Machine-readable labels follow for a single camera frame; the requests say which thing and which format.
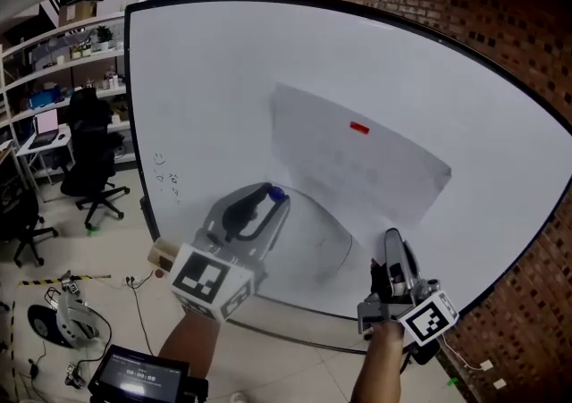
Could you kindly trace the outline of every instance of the red mark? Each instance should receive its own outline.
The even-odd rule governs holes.
[[[352,122],[349,126],[350,126],[350,128],[352,128],[353,130],[359,131],[360,133],[364,133],[365,135],[366,135],[367,133],[369,133],[369,129],[368,129],[366,126],[361,125],[360,123]]]

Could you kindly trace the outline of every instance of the whiteboard frame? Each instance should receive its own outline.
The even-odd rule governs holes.
[[[130,130],[131,136],[133,140],[133,147],[137,159],[137,168],[139,171],[139,177],[141,179],[141,185],[143,187],[143,192],[145,194],[145,198],[147,199],[147,210],[144,211],[146,214],[146,218],[150,221],[147,223],[147,227],[151,232],[151,236],[153,239],[158,238],[160,236],[160,231],[156,225],[155,215],[153,213],[153,206],[149,201],[149,195],[147,191],[147,184],[145,181],[145,173],[143,172],[143,166],[141,164],[140,156],[139,156],[139,144],[137,140],[137,131],[136,131],[136,123],[134,119],[134,112],[133,112],[133,100],[131,97],[131,84],[130,84],[130,18],[131,15],[138,11],[145,11],[147,9],[154,9],[157,7],[166,7],[171,5],[177,4],[192,4],[192,3],[206,3],[206,2],[226,2],[226,1],[244,1],[244,2],[260,2],[260,3],[277,3],[277,4],[294,4],[294,5],[301,5],[301,6],[310,6],[317,9],[325,9],[327,11],[334,11],[338,13],[346,13],[349,15],[355,15],[357,17],[362,17],[364,19],[372,20],[372,21],[379,21],[385,23],[387,25],[391,25],[393,27],[404,29],[411,33],[414,33],[418,36],[423,38],[431,39],[434,42],[441,44],[442,46],[446,46],[468,58],[471,60],[481,64],[485,68],[493,71],[494,73],[501,76],[504,80],[512,84],[514,87],[518,88],[522,91],[525,95],[529,96],[533,99],[545,112],[547,112],[557,123],[560,124],[564,130],[568,132],[568,135],[572,138],[572,124],[570,124],[563,115],[559,114],[551,105],[550,103],[541,97],[538,93],[528,87],[522,80],[517,78],[514,74],[509,72],[508,70],[504,69],[502,66],[494,62],[492,59],[484,56],[483,54],[477,52],[472,47],[467,46],[458,42],[456,39],[450,38],[434,29],[426,27],[425,25],[419,24],[414,21],[410,21],[408,19],[403,19],[397,15],[392,13],[387,13],[380,9],[375,9],[373,7],[368,7],[361,4],[350,3],[347,1],[342,0],[152,0],[152,1],[145,1],[142,3],[135,3],[130,4],[127,6],[125,10],[125,80],[126,80],[126,87],[127,87],[127,99],[129,103],[129,118],[130,118]],[[551,209],[551,213],[548,215],[546,220],[543,222],[543,225],[540,229],[534,234],[530,242],[526,245],[526,247],[518,254],[517,258],[499,275],[495,281],[489,285],[483,292],[476,297],[472,302],[466,305],[460,311],[460,315],[463,316],[470,312],[474,307],[480,305],[485,298],[487,298],[493,291],[494,286],[496,283],[517,263],[518,260],[523,256],[523,254],[530,248],[530,246],[536,241],[538,235],[542,232],[544,227],[554,216],[554,212],[557,207],[562,202],[562,199],[566,195],[566,192],[572,185],[572,174],[568,179],[568,182],[563,189],[562,193],[559,196],[558,201]],[[273,298],[263,297],[265,299],[270,299],[276,303],[281,303],[286,306],[293,306],[288,303],[284,303],[279,300],[275,300]],[[345,317],[342,315],[335,315],[332,313],[326,313],[321,311],[315,311],[313,309],[308,309],[302,306],[293,306],[299,309],[304,309],[306,311],[311,311],[314,313],[322,314],[322,315],[329,315],[331,317],[339,317],[348,320],[356,320],[355,318]]]

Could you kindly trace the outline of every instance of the small screen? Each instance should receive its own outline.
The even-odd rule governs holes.
[[[36,116],[36,123],[38,125],[38,135],[57,130],[57,110],[52,109],[45,113],[39,113]]]
[[[131,395],[175,403],[181,370],[112,354],[99,380]]]

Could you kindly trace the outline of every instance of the paper sheet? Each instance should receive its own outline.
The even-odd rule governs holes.
[[[425,149],[327,99],[279,84],[271,181],[308,195],[375,254],[382,233],[411,230],[451,177]]]

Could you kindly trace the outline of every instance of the white shelving unit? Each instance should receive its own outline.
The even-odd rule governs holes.
[[[68,31],[71,31],[71,30],[77,30],[77,29],[81,29],[81,28],[85,28],[85,27],[89,27],[89,26],[96,26],[96,25],[99,25],[101,23],[122,20],[123,17],[124,17],[124,13],[113,13],[113,14],[106,15],[106,16],[94,17],[92,19],[87,19],[85,21],[78,21],[78,22],[72,23],[70,25],[66,25],[64,27],[48,31],[47,33],[36,36],[33,39],[25,41],[25,42],[19,44],[18,46],[11,47],[5,51],[3,51],[2,45],[0,45],[0,94],[2,95],[2,100],[0,100],[0,112],[4,111],[6,114],[6,116],[1,118],[2,120],[0,120],[0,130],[4,127],[10,127],[10,132],[12,133],[13,140],[16,142],[17,147],[19,147],[20,145],[18,144],[18,140],[16,138],[16,132],[15,132],[15,129],[13,126],[13,124],[15,122],[18,122],[18,121],[21,121],[23,119],[27,119],[29,117],[32,117],[32,116],[36,115],[37,113],[43,113],[44,111],[49,111],[50,109],[58,109],[61,107],[68,106],[70,104],[70,100],[64,99],[63,101],[60,101],[59,103],[52,103],[50,105],[41,106],[41,107],[36,108],[36,109],[28,109],[26,111],[22,111],[20,113],[12,115],[12,112],[10,110],[10,106],[8,103],[8,91],[9,90],[16,88],[22,84],[25,84],[26,82],[30,82],[31,80],[39,79],[41,77],[47,76],[47,75],[52,74],[52,73],[57,72],[57,71],[62,71],[62,70],[66,70],[69,68],[73,68],[74,66],[79,66],[81,64],[98,62],[100,60],[120,57],[120,56],[123,56],[124,52],[123,52],[123,50],[111,50],[111,51],[104,52],[102,54],[94,53],[94,54],[87,56],[87,57],[78,58],[76,60],[70,60],[70,61],[65,62],[63,64],[56,64],[54,66],[50,66],[49,68],[45,68],[45,69],[40,70],[40,71],[34,71],[31,74],[24,76],[23,78],[19,78],[19,79],[15,80],[14,82],[12,82],[8,85],[6,85],[6,77],[4,75],[4,61],[5,61],[5,59],[10,57],[11,55],[16,54],[17,52],[21,51],[22,49],[24,49],[26,47],[30,47],[30,46],[34,46],[36,44],[39,44],[42,41],[45,41],[46,39],[49,39],[53,36],[62,35],[62,34],[67,33]],[[108,98],[108,97],[114,97],[117,95],[121,95],[125,92],[126,92],[125,87],[112,88],[112,89],[108,89],[108,90],[98,90],[97,91],[97,97],[104,99],[104,98]],[[126,131],[129,129],[130,129],[130,123],[129,122],[120,122],[120,123],[116,123],[116,124],[110,124],[107,127],[107,130],[109,132]],[[134,162],[134,161],[135,161],[135,154],[132,152],[128,152],[125,155],[119,156],[115,159],[115,162],[117,164]],[[40,170],[38,172],[35,172],[34,176],[36,178],[41,178],[41,177],[47,176],[48,174],[52,175],[52,174],[58,174],[58,173],[62,173],[61,170]]]

